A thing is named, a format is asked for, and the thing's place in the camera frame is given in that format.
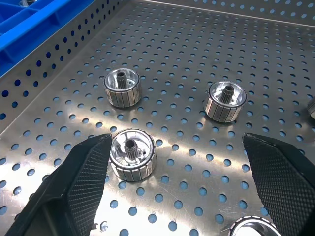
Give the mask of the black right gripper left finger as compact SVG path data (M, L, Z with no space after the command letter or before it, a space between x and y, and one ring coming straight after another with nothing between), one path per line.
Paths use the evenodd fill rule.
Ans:
M75 145L4 236L89 236L103 195L112 135Z

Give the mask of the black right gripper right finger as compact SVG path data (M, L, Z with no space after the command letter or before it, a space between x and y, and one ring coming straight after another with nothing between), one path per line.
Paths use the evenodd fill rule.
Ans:
M258 196L281 236L315 236L315 165L274 138L246 133L243 145Z

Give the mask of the perforated metal tray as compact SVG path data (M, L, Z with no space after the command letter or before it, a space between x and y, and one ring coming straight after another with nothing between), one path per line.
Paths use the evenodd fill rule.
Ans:
M105 76L134 70L142 97L111 105ZM241 86L237 119L210 119L218 81ZM0 77L0 236L81 141L145 130L157 166L144 181L108 169L92 236L218 236L247 215L269 219L242 136L296 146L315 163L315 28L178 3L97 0Z

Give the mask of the blue compartment tray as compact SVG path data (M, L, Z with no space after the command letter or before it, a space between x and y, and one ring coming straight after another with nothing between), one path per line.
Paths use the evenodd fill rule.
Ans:
M93 0L0 0L0 76Z

